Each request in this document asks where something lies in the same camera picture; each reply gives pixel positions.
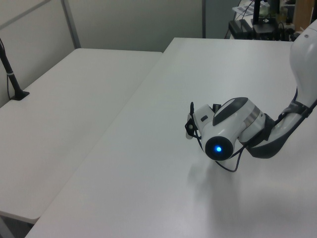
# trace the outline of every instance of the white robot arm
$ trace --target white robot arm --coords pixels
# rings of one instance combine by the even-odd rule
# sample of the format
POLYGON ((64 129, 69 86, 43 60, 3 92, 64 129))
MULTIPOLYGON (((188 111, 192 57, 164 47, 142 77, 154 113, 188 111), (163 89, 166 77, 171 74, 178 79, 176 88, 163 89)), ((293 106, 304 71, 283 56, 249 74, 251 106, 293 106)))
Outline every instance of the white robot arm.
POLYGON ((195 137, 213 160, 232 157, 236 140, 253 157, 271 158, 317 104, 317 21, 292 44, 290 64, 297 91, 278 120, 272 120, 248 98, 234 98, 219 110, 204 105, 188 114, 186 137, 195 137))

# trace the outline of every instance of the black stand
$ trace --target black stand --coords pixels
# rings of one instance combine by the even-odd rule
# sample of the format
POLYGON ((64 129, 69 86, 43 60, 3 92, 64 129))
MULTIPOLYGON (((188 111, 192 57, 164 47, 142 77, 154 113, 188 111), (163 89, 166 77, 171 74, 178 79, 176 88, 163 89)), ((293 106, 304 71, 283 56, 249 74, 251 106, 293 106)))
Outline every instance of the black stand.
POLYGON ((2 61, 2 64, 4 66, 4 69, 6 71, 6 74, 8 75, 9 79, 10 79, 10 82, 14 88, 14 96, 10 99, 12 100, 17 100, 17 101, 20 101, 22 100, 23 98, 25 98, 27 95, 29 95, 30 93, 29 92, 24 92, 22 91, 22 89, 20 88, 19 84, 18 84, 18 81, 16 80, 15 78, 15 75, 13 73, 13 70, 10 66, 10 63, 6 57, 6 54, 5 54, 5 49, 4 49, 4 45, 0 39, 0 59, 2 61))

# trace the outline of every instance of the white desk surface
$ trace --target white desk surface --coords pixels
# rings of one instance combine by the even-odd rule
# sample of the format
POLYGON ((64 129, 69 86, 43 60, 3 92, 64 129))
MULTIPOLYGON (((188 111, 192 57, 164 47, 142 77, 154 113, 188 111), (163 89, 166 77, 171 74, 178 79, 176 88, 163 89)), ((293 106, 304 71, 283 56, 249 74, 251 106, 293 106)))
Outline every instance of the white desk surface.
POLYGON ((80 49, 0 109, 0 215, 43 214, 161 53, 80 49))
POLYGON ((316 112, 233 174, 185 138, 191 101, 246 96, 276 119, 296 90, 290 46, 174 39, 27 238, 316 237, 316 112))

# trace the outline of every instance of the blue light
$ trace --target blue light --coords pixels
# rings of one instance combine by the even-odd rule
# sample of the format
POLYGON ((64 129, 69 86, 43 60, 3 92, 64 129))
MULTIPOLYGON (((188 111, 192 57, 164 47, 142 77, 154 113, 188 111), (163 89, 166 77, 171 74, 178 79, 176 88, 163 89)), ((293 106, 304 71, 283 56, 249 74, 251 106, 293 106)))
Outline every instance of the blue light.
POLYGON ((218 145, 216 145, 214 148, 215 148, 216 152, 221 152, 222 151, 222 148, 220 146, 218 146, 218 145))

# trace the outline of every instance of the cable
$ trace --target cable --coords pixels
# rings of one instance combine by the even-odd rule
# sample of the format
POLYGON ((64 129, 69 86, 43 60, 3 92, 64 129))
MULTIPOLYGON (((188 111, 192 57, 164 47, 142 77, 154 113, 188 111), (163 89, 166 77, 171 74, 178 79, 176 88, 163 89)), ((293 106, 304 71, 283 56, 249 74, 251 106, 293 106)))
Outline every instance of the cable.
POLYGON ((216 161, 216 163, 217 163, 220 167, 222 167, 224 170, 227 170, 227 171, 229 171, 229 172, 234 173, 234 172, 236 172, 237 169, 238 169, 239 162, 240 162, 240 158, 241 158, 241 155, 242 155, 242 151, 239 153, 239 157, 238 157, 238 160, 237 160, 236 168, 235 168, 234 170, 230 170, 230 169, 226 168, 225 166, 223 166, 223 165, 222 165, 221 163, 219 163, 218 161, 216 161))
POLYGON ((247 12, 247 10, 248 10, 249 6, 251 6, 252 2, 254 2, 254 0, 253 0, 253 1, 251 1, 251 3, 248 5, 247 9, 244 11, 244 14, 243 14, 243 16, 242 16, 241 20, 243 19, 244 15, 246 14, 246 12, 247 12))
POLYGON ((6 90, 8 92, 9 100, 11 100, 10 93, 9 93, 9 76, 8 75, 6 75, 6 90))
MULTIPOLYGON (((4 48, 4 44, 3 44, 2 40, 1 40, 1 38, 0 38, 0 43, 1 43, 1 48, 3 49, 3 52, 5 54, 5 48, 4 48)), ((9 100, 11 100, 10 94, 9 94, 9 76, 8 75, 6 75, 6 90, 7 90, 7 93, 8 93, 9 100)))
POLYGON ((2 40, 1 40, 1 38, 0 38, 0 43, 1 43, 1 48, 3 49, 4 54, 5 54, 5 48, 4 48, 4 44, 3 44, 2 40))
POLYGON ((284 24, 283 22, 279 22, 278 25, 282 24, 282 27, 283 27, 283 31, 285 31, 285 27, 284 27, 284 24))
POLYGON ((238 17, 236 18, 236 19, 238 19, 239 18, 239 16, 241 16, 243 13, 245 14, 246 12, 247 12, 247 10, 248 10, 248 8, 251 6, 251 4, 254 2, 254 0, 252 0, 251 1, 251 3, 248 5, 248 7, 246 8, 246 10, 245 11, 243 11, 242 13, 240 13, 240 15, 238 15, 238 17))

